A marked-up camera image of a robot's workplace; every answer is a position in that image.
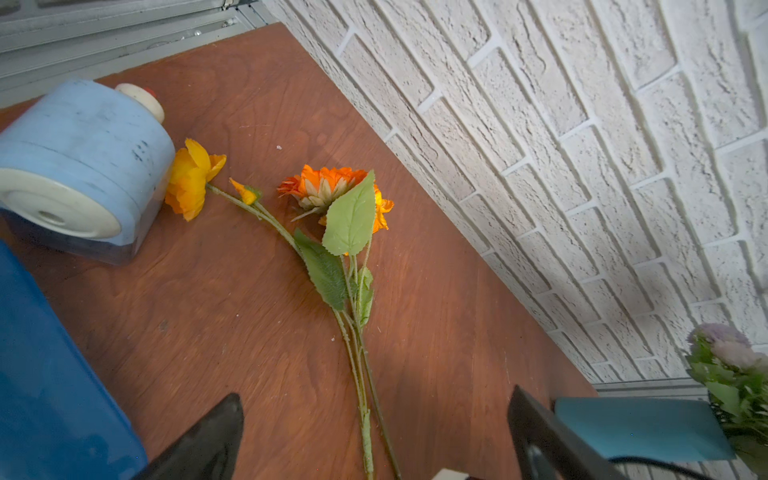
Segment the artificial flower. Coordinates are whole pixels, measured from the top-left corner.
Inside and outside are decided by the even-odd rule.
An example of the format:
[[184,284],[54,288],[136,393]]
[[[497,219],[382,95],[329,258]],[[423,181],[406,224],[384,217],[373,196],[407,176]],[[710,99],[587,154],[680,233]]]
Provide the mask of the artificial flower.
[[712,344],[712,354],[723,363],[746,370],[755,366],[762,358],[763,353],[756,353],[750,347],[741,342],[715,342]]
[[165,203],[174,212],[183,214],[188,222],[203,209],[205,183],[213,180],[227,161],[226,155],[209,155],[202,145],[191,138],[187,147],[176,152],[170,169],[170,181],[165,192]]
[[277,189],[282,195],[293,195],[304,210],[325,210],[333,201],[357,185],[368,173],[365,170],[353,171],[349,167],[323,167],[313,170],[304,165],[301,175],[285,179]]
[[697,338],[703,338],[709,343],[737,342],[744,346],[750,346],[750,341],[739,330],[730,325],[719,323],[702,323],[691,331],[688,343],[696,345]]
[[259,200],[259,197],[261,197],[261,192],[254,190],[247,185],[238,184],[235,180],[232,180],[232,177],[230,177],[230,183],[235,187],[235,190],[240,194],[240,198],[243,199],[243,203],[246,205],[253,204],[253,202]]
[[395,206],[395,202],[382,198],[382,193],[375,184],[373,185],[373,190],[376,192],[376,220],[373,222],[373,233],[376,233],[382,228],[389,230],[389,227],[386,226],[384,214],[388,213]]

